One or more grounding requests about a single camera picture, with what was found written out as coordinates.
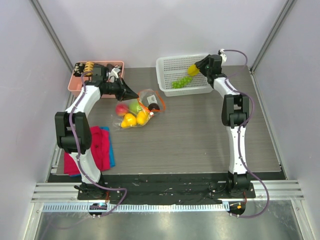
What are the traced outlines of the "clear zip top bag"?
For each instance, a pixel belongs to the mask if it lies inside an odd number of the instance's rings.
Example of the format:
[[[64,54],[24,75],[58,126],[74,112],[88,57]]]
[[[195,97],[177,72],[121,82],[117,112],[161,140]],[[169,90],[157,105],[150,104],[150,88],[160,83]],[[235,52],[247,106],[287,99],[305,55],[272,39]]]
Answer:
[[[166,104],[159,92],[144,89],[136,99],[117,102],[112,124],[118,130],[143,127],[165,110]]]

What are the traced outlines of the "yellow lemon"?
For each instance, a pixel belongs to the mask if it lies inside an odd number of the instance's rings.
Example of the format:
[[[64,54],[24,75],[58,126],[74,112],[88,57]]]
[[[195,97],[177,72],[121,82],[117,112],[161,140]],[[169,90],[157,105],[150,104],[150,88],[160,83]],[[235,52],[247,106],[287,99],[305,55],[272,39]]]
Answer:
[[[136,123],[140,126],[145,125],[149,121],[149,113],[147,111],[141,110],[136,115]]]

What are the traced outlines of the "green apple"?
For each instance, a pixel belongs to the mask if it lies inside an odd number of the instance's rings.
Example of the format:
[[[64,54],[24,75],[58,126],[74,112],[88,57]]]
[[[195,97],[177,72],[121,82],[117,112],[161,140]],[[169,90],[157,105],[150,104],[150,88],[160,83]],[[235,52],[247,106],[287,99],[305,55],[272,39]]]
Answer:
[[[133,101],[130,102],[130,104],[129,104],[129,110],[130,110],[133,114],[137,115],[137,114],[138,114],[140,111],[142,111],[143,109],[142,109],[141,105],[139,104],[139,102],[135,99],[135,100],[133,100]]]

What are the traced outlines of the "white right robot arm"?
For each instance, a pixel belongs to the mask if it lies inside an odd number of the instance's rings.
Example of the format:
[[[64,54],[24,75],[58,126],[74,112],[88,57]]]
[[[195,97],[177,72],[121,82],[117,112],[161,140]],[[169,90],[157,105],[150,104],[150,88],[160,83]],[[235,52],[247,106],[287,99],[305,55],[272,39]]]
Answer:
[[[209,54],[195,63],[199,72],[207,78],[208,84],[223,98],[221,121],[226,127],[229,140],[230,161],[226,193],[233,198],[238,197],[250,187],[249,171],[246,163],[245,133],[250,117],[250,98],[240,93],[230,83],[222,71],[227,60],[223,50],[217,54]]]

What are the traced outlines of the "dark brown plum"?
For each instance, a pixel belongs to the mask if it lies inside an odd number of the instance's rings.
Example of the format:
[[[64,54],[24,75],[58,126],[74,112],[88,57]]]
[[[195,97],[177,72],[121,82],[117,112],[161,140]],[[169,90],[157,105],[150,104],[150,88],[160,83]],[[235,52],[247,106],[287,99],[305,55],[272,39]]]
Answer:
[[[157,103],[151,103],[151,104],[148,106],[148,110],[149,110],[150,112],[160,111],[160,106],[159,106]]]

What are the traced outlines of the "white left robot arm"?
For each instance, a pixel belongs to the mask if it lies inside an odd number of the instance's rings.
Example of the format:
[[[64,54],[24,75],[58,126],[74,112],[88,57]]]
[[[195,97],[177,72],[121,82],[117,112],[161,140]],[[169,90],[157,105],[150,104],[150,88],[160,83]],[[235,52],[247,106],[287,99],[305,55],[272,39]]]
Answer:
[[[94,74],[94,67],[85,67],[80,79],[82,88],[78,97],[69,108],[54,116],[56,139],[58,147],[71,155],[80,172],[79,190],[89,192],[93,198],[100,200],[107,191],[126,192],[127,189],[112,189],[105,185],[102,172],[92,155],[92,134],[87,117],[103,95],[114,95],[120,102],[134,100],[139,96],[121,76],[110,76],[105,66],[101,75]]]

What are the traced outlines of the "yellow pear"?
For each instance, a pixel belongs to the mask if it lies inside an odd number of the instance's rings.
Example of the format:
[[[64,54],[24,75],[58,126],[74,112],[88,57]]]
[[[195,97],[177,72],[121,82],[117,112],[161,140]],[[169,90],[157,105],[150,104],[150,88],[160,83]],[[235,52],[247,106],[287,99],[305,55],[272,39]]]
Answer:
[[[120,124],[122,128],[131,128],[131,127],[135,127],[136,125],[137,125],[137,119],[136,119],[136,116],[133,115],[132,113],[125,114]]]

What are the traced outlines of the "yellow-green round fruit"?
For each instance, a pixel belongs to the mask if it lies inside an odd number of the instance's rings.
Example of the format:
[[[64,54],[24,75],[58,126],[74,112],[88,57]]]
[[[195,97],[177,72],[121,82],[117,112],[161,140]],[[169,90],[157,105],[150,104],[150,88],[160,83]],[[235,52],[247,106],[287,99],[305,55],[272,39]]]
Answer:
[[[187,74],[191,77],[196,76],[198,73],[200,72],[200,70],[198,69],[198,67],[196,66],[196,64],[192,64],[188,69],[187,69]]]

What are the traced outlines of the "green grape bunch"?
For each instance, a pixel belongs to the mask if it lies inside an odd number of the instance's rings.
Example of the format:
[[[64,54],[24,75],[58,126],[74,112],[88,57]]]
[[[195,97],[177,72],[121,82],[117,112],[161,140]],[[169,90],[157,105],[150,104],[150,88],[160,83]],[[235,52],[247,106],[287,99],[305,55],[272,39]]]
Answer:
[[[193,78],[191,76],[185,76],[176,81],[173,81],[171,83],[171,86],[173,89],[181,89],[188,85],[192,80]]]

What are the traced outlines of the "red apple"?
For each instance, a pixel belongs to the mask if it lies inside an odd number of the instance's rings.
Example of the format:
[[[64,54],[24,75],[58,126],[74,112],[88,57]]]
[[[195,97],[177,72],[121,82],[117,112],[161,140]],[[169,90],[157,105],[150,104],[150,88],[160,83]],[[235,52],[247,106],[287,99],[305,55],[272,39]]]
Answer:
[[[125,116],[128,112],[129,108],[127,104],[120,103],[115,107],[115,113],[120,117]]]

